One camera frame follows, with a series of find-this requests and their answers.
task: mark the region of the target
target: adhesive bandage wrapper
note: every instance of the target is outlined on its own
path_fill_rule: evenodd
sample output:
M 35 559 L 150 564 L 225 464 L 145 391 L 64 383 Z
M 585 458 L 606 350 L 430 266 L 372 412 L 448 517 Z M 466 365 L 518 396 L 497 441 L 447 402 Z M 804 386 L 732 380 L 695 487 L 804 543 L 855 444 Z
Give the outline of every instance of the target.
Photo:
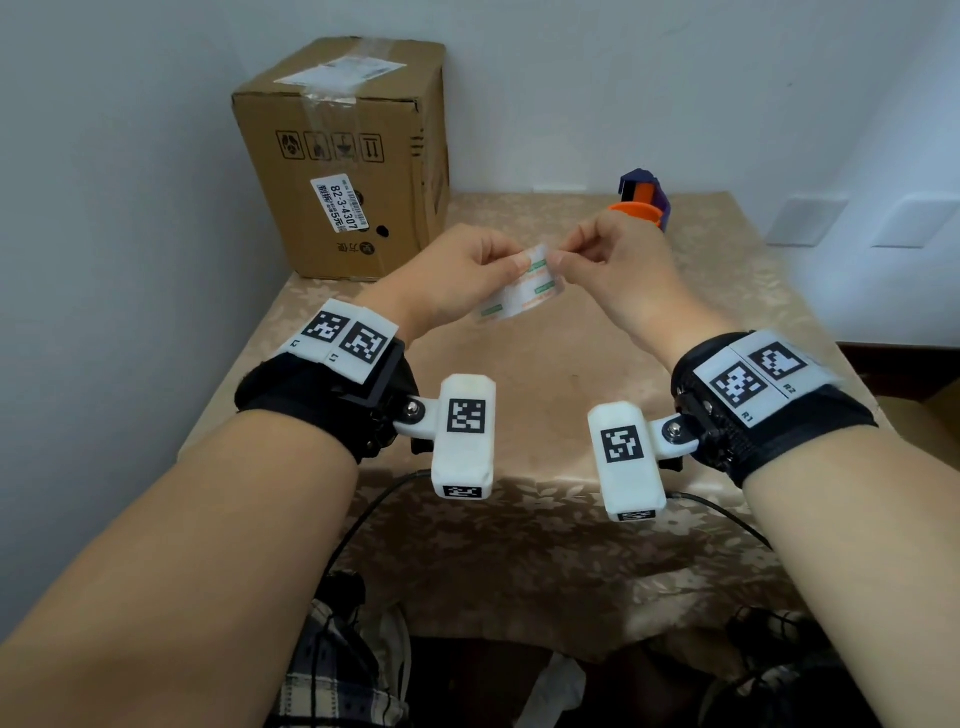
M 500 321 L 516 316 L 564 292 L 563 279 L 555 279 L 546 265 L 547 247 L 527 251 L 530 268 L 515 283 L 500 289 L 477 309 L 481 321 Z

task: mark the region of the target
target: cardboard box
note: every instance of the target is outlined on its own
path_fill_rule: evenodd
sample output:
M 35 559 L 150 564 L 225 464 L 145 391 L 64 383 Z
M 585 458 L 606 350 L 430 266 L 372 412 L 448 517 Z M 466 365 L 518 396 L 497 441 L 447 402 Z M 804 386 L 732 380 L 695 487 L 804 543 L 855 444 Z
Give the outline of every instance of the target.
M 234 92 L 234 116 L 302 276 L 382 278 L 443 231 L 444 54 L 438 43 L 321 38 Z

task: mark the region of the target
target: light switch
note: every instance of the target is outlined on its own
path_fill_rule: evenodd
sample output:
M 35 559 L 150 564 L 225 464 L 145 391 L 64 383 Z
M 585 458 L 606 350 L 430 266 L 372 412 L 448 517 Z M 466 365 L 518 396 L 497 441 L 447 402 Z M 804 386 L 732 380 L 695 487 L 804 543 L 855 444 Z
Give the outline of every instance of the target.
M 814 248 L 837 221 L 849 199 L 840 195 L 791 195 L 767 235 L 768 245 Z
M 960 197 L 911 195 L 883 220 L 871 248 L 922 248 L 960 209 Z

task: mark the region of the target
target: beige floral tablecloth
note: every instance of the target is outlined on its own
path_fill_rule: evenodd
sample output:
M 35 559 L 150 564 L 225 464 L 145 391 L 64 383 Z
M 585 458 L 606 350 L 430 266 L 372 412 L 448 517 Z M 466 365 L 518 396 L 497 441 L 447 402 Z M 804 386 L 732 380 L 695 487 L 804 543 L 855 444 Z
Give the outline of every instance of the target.
M 449 223 L 505 230 L 526 246 L 557 244 L 612 199 L 461 195 Z M 684 277 L 745 328 L 777 328 L 847 379 L 878 412 L 849 363 L 784 282 L 730 195 L 677 195 L 668 237 Z M 362 283 L 294 276 L 230 370 L 185 448 L 234 411 L 243 374 L 269 357 L 330 296 Z M 666 371 L 614 328 L 584 292 L 512 320 L 433 331 L 408 355 L 421 393 L 455 373 L 497 383 L 496 485 L 482 502 L 436 497 L 420 481 L 394 494 L 358 533 L 340 567 L 361 571 L 374 611 L 403 605 L 411 632 L 536 644 L 585 660 L 676 627 L 719 627 L 741 604 L 801 601 L 777 557 L 701 505 L 670 501 L 654 522 L 614 523 L 603 508 L 587 427 L 596 404 L 629 400 L 648 419 L 672 411 Z M 429 467 L 397 442 L 365 462 L 347 526 L 394 475 Z M 711 497 L 752 521 L 723 475 L 689 458 L 667 490 Z

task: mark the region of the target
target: orange cup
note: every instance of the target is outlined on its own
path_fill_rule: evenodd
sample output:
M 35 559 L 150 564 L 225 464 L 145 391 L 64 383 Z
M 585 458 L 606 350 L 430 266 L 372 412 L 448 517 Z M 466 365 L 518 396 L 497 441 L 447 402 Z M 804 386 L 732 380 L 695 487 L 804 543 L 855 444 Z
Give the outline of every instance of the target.
M 646 203 L 617 203 L 616 205 L 610 205 L 610 209 L 615 209 L 618 212 L 626 212 L 631 217 L 646 220 L 658 228 L 660 227 L 660 220 L 663 218 L 663 211 L 659 207 L 647 205 Z

